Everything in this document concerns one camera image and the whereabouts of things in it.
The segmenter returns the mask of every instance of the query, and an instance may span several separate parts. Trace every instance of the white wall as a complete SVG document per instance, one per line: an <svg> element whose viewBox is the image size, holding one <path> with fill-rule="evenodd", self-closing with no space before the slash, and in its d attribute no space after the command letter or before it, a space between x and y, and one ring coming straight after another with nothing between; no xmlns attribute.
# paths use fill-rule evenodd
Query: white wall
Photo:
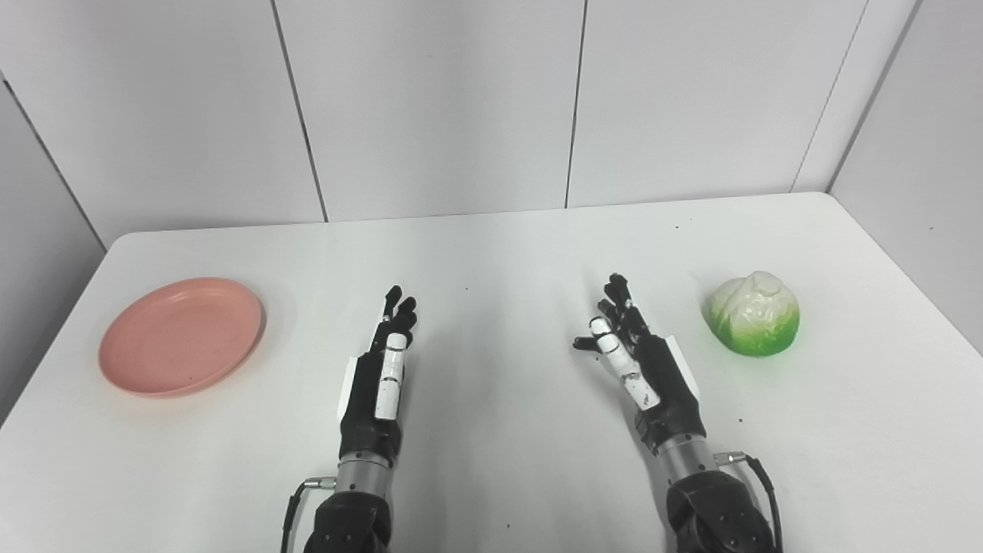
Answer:
<svg viewBox="0 0 983 553"><path fill-rule="evenodd" d="M569 205L825 190L910 7L591 2Z"/></svg>
<svg viewBox="0 0 983 553"><path fill-rule="evenodd" d="M341 220L825 189L912 1L276 6ZM322 220L269 0L0 0L0 65L106 242Z"/></svg>
<svg viewBox="0 0 983 553"><path fill-rule="evenodd" d="M833 194L983 351L981 183L983 3L924 2Z"/></svg>
<svg viewBox="0 0 983 553"><path fill-rule="evenodd" d="M14 98L0 87L0 421L102 253Z"/></svg>
<svg viewBox="0 0 983 553"><path fill-rule="evenodd" d="M269 0L0 0L0 66L107 244L323 220Z"/></svg>
<svg viewBox="0 0 983 553"><path fill-rule="evenodd" d="M330 220L563 207L582 2L277 5Z"/></svg>

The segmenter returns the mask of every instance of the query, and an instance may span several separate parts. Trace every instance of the robotic hand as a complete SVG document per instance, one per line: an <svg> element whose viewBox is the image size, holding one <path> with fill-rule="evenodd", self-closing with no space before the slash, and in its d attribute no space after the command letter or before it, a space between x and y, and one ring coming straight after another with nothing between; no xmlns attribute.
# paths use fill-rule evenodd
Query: robotic hand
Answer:
<svg viewBox="0 0 983 553"><path fill-rule="evenodd" d="M399 307L402 289L385 295L382 320L369 351L358 359L351 394L341 419L338 476L308 478L291 497L284 522L281 551L285 553L300 495L307 488L334 489L315 512L314 532L305 553L387 553L392 535L388 502L402 431L399 413L403 355L413 341L417 301L407 297Z"/></svg>
<svg viewBox="0 0 983 553"><path fill-rule="evenodd" d="M675 339L649 332L624 276L611 275L605 294L609 300L598 304L604 316L592 319L591 336L573 346L601 353L638 405L636 429L668 475L666 512L679 553L781 553L774 488L761 464L741 452L711 455ZM719 469L738 461L748 462L769 494L774 539L747 487Z"/></svg>

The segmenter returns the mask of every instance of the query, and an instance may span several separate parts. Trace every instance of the cable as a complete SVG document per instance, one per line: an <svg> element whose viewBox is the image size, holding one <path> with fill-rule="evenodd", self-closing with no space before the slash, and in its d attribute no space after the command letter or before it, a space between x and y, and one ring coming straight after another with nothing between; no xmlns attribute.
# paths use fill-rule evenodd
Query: cable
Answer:
<svg viewBox="0 0 983 553"><path fill-rule="evenodd" d="M781 553L781 517L779 516L779 501L775 498L775 486L772 485L772 479L768 477L768 473L765 472L760 461L751 456L747 456L744 460L747 461L751 470L754 470L755 475L761 480L761 485L765 488L765 493L768 494L768 506L772 510L772 524L775 526L775 551Z"/></svg>
<svg viewBox="0 0 983 553"><path fill-rule="evenodd" d="M297 491L287 500L287 515L283 518L283 539L280 541L280 553L287 553L290 545L290 534L294 531L294 518L297 516L297 508L301 504L301 494L307 489L306 482L297 486Z"/></svg>
<svg viewBox="0 0 983 553"><path fill-rule="evenodd" d="M304 490L333 490L336 481L334 476L316 476L304 480L301 485L297 486L297 491L287 500L287 514L283 517L283 538L280 540L280 553L287 553L290 546L290 534L294 531L294 519L297 517L297 508L301 505L301 496L304 495Z"/></svg>

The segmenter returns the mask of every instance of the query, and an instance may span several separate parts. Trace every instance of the pink plate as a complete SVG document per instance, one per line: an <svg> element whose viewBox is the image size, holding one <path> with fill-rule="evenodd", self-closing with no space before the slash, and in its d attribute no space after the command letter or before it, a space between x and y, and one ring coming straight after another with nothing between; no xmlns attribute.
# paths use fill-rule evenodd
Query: pink plate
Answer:
<svg viewBox="0 0 983 553"><path fill-rule="evenodd" d="M260 301L227 278L167 284L135 301L106 331L99 368L141 396L201 390L238 367L262 327Z"/></svg>

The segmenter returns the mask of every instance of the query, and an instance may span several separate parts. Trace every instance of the green cabbage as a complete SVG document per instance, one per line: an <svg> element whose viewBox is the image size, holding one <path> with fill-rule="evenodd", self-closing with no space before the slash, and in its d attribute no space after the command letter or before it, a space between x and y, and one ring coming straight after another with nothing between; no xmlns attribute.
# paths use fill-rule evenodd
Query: green cabbage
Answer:
<svg viewBox="0 0 983 553"><path fill-rule="evenodd" d="M776 276L755 271L721 284L707 310L710 330L744 355L773 355L792 344L799 326L795 295Z"/></svg>

